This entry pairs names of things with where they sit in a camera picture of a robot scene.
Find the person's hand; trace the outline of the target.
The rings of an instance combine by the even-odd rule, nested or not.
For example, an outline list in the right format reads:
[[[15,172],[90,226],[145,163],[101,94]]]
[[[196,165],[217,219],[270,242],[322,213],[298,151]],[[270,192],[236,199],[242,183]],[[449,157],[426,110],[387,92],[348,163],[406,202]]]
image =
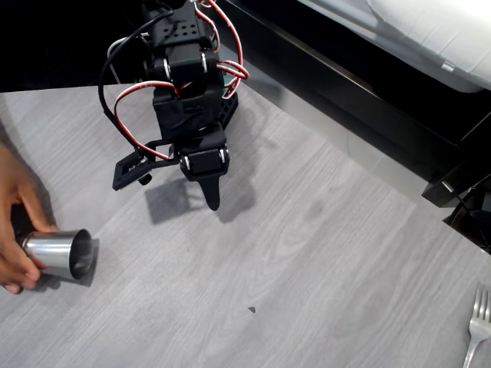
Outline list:
[[[28,224],[37,232],[56,232],[38,196],[28,167],[1,145],[1,287],[12,294],[32,289],[41,276],[42,262],[27,255],[17,242],[12,209],[22,207]]]

